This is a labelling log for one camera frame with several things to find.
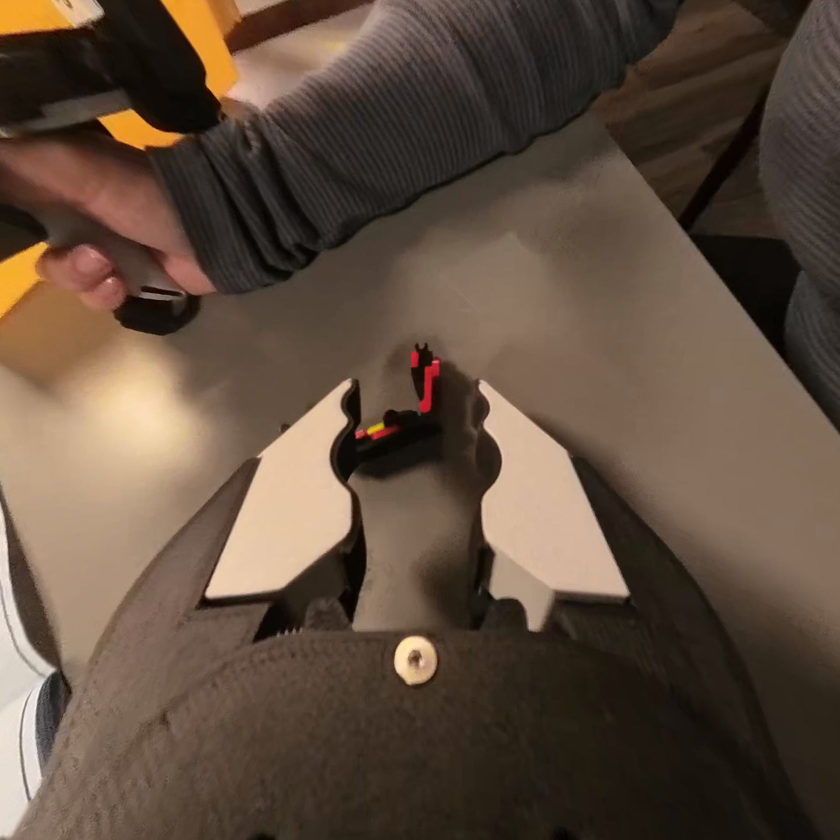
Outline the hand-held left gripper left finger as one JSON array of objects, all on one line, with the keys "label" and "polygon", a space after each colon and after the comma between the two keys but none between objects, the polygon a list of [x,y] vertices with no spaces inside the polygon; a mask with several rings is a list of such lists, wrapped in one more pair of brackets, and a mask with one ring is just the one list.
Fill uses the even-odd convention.
[{"label": "hand-held left gripper left finger", "polygon": [[259,455],[207,602],[353,600],[363,576],[360,504],[349,486],[360,417],[359,383],[346,379]]}]

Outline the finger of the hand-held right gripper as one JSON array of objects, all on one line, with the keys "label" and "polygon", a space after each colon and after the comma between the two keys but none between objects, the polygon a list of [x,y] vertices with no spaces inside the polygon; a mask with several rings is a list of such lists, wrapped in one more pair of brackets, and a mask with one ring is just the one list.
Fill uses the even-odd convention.
[{"label": "finger of the hand-held right gripper", "polygon": [[131,108],[131,101],[124,91],[105,91],[60,100],[37,106],[35,115],[31,117],[2,117],[1,138],[19,139],[33,134],[68,129]]}]

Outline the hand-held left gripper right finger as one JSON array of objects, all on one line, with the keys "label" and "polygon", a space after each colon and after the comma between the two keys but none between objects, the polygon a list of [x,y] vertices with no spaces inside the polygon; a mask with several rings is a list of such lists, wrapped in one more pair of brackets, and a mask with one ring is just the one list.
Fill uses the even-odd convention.
[{"label": "hand-held left gripper right finger", "polygon": [[487,381],[477,392],[479,429],[499,461],[479,504],[484,591],[518,602],[530,632],[544,630],[557,601],[624,603],[627,583],[570,452]]}]

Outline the yellow plastic bin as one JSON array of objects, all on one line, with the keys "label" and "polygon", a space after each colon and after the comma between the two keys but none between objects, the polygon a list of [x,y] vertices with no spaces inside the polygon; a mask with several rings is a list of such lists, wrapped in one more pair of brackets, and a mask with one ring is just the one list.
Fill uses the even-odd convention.
[{"label": "yellow plastic bin", "polygon": [[[225,36],[239,20],[234,2],[164,1],[182,32],[202,59],[208,86],[217,96],[225,95],[234,85],[237,73]],[[2,1],[1,33],[35,32],[68,28],[70,19],[66,2]],[[178,139],[177,133],[152,128],[135,112],[121,112],[105,118],[103,128],[117,140],[143,148],[163,147]],[[36,243],[2,259],[1,315],[8,314],[39,282],[36,263],[46,245]]]}]

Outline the black red lego assembly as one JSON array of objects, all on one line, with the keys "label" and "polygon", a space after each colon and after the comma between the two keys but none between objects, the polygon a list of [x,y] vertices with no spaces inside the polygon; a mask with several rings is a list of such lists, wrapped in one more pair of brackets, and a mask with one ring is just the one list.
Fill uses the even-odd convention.
[{"label": "black red lego assembly", "polygon": [[358,468],[375,475],[436,455],[444,433],[442,362],[428,343],[416,343],[409,364],[417,408],[386,410],[379,423],[355,432]]}]

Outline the person's right forearm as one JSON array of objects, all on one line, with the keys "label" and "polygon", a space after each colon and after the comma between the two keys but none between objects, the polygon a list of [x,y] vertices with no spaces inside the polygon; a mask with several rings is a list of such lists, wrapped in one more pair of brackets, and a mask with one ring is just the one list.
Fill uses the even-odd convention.
[{"label": "person's right forearm", "polygon": [[256,291],[561,130],[667,37],[680,5],[377,2],[327,66],[150,160],[215,288]]}]

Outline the person's right hand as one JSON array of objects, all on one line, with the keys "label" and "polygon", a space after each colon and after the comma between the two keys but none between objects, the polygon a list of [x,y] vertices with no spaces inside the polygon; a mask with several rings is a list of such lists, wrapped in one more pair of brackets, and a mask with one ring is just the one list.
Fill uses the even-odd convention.
[{"label": "person's right hand", "polygon": [[[150,249],[185,292],[215,293],[147,153],[95,132],[3,140],[1,179],[5,203],[89,217]],[[129,293],[108,253],[90,243],[48,248],[37,271],[40,279],[103,312],[115,311]]]}]

